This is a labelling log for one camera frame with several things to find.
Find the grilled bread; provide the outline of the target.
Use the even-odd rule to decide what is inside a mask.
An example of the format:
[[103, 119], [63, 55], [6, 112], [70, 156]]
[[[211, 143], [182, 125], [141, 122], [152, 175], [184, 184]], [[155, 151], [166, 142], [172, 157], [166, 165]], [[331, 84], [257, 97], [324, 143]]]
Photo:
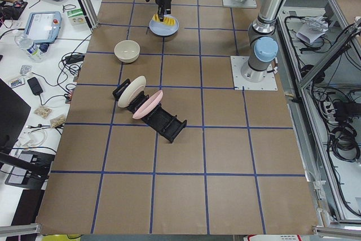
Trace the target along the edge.
[[161, 23], [167, 26], [174, 26], [176, 24], [176, 20], [170, 16], [159, 16], [158, 14], [154, 14], [152, 17], [152, 20], [157, 22], [157, 23]]

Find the blue plate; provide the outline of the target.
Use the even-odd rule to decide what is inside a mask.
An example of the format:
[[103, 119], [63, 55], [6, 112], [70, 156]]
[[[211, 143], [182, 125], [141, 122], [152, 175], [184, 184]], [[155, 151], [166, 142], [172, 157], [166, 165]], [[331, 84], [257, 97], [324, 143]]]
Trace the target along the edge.
[[171, 16], [171, 15], [165, 15], [165, 18], [174, 19], [175, 24], [174, 25], [166, 25], [162, 22], [154, 21], [153, 19], [149, 22], [149, 28], [152, 33], [155, 35], [161, 36], [161, 37], [168, 37], [175, 34], [179, 29], [179, 22], [178, 20]]

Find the white plate in rack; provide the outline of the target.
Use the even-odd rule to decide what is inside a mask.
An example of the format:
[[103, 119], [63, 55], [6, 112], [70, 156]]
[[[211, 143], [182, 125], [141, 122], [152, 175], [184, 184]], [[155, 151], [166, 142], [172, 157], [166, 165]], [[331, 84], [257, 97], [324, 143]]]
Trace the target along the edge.
[[136, 97], [140, 94], [141, 91], [145, 89], [146, 78], [144, 76], [139, 76], [130, 82], [128, 79], [120, 85], [120, 90], [122, 93], [118, 99], [118, 106], [120, 108], [127, 107]]

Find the pink plate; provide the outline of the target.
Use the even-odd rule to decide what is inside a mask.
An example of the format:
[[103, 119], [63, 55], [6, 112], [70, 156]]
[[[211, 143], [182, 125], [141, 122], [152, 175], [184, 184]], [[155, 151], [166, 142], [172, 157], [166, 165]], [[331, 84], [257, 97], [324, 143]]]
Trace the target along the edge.
[[141, 119], [149, 114], [161, 102], [163, 91], [159, 90], [149, 97], [133, 114], [133, 119]]

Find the black plate rack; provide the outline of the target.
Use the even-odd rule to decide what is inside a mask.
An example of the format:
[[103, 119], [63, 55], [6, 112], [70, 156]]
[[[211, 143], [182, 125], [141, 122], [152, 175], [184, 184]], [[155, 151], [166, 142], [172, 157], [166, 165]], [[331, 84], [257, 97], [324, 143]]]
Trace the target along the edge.
[[[112, 92], [112, 95], [117, 103], [121, 93], [122, 90], [120, 90], [120, 85]], [[134, 114], [135, 111], [149, 97], [151, 96], [145, 94], [144, 91], [141, 91], [140, 94], [138, 94], [137, 97], [125, 108]], [[186, 120], [180, 121], [177, 119], [176, 115], [173, 116], [164, 110], [161, 106], [161, 102], [149, 114], [141, 118], [141, 120], [171, 143], [187, 125]]]

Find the white ceramic bowl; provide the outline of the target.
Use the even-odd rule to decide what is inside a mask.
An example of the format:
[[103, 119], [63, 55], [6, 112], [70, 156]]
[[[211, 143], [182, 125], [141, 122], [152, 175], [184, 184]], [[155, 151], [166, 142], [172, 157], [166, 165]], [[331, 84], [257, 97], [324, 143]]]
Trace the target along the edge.
[[114, 54], [118, 60], [124, 63], [132, 63], [136, 61], [140, 55], [140, 46], [135, 41], [124, 40], [115, 45]]

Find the green white box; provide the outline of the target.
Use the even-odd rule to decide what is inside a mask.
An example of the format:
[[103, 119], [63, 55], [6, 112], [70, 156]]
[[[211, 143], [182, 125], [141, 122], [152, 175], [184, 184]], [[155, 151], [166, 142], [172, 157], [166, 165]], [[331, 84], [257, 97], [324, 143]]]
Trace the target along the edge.
[[83, 11], [80, 8], [67, 11], [67, 17], [73, 26], [86, 23]]

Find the teach pendant near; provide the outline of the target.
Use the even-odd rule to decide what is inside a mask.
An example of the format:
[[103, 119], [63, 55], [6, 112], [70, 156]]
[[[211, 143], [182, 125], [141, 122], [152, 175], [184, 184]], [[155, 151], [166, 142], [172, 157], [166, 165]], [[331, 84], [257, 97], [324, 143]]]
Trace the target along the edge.
[[36, 44], [52, 44], [60, 32], [61, 21], [59, 11], [31, 12], [24, 33]]

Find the plastic water bottle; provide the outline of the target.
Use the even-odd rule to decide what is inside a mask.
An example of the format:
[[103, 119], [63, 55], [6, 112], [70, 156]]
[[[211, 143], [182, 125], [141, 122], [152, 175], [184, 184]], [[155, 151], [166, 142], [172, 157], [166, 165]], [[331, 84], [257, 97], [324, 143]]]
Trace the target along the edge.
[[14, 38], [15, 43], [25, 52], [28, 58], [35, 62], [41, 63], [43, 61], [43, 53], [35, 44], [34, 40], [29, 38], [25, 33], [20, 33]]

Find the black power adapter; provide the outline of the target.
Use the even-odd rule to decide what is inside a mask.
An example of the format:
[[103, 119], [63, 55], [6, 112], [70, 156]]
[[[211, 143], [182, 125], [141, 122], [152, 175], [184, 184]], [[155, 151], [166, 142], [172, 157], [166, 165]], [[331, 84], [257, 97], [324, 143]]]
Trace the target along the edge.
[[40, 95], [43, 93], [43, 88], [40, 85], [38, 79], [36, 77], [29, 78], [27, 83], [33, 93], [33, 95]]

